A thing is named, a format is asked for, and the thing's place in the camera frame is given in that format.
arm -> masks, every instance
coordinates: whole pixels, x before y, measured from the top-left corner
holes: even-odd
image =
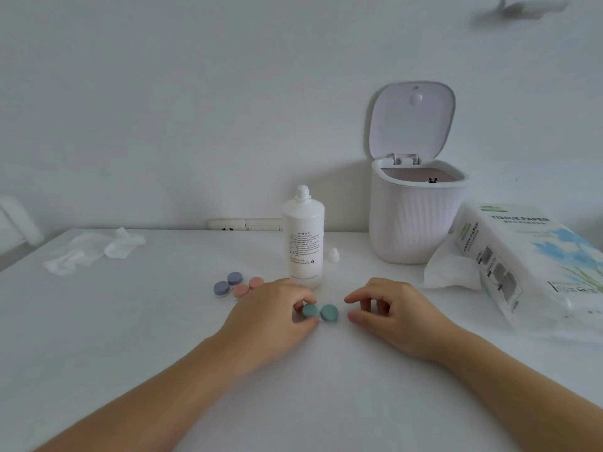
[[[379,314],[371,311],[377,301]],[[410,356],[442,364],[525,451],[603,450],[603,409],[447,319],[405,282],[371,279],[346,297],[350,321]]]
[[[231,386],[281,357],[318,323],[294,324],[292,307],[316,303],[289,281],[264,284],[231,311],[222,329],[161,373],[72,425],[36,452],[171,450]]]

crumpled tissue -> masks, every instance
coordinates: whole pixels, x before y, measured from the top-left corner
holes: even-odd
[[[114,236],[86,232],[52,252],[56,258],[45,261],[44,267],[52,274],[65,276],[75,273],[77,265],[90,266],[102,256],[125,258],[144,243],[144,236],[130,234],[124,228],[115,230]]]
[[[423,288],[462,286],[473,290],[482,289],[478,262],[463,257],[451,234],[446,236],[442,245],[429,259],[423,276]]]

tissue paper package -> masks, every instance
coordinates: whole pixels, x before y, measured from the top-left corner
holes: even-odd
[[[603,343],[603,254],[537,208],[465,204],[455,242],[517,331]]]

bottle nozzle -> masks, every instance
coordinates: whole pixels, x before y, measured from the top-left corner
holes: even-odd
[[[296,200],[299,202],[308,201],[312,198],[310,195],[310,189],[306,186],[297,186]]]

white wall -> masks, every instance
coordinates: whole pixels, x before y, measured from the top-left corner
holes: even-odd
[[[42,228],[278,216],[299,183],[366,230],[385,84],[456,92],[470,195],[603,245],[603,0],[498,29],[498,0],[3,0],[0,191]]]

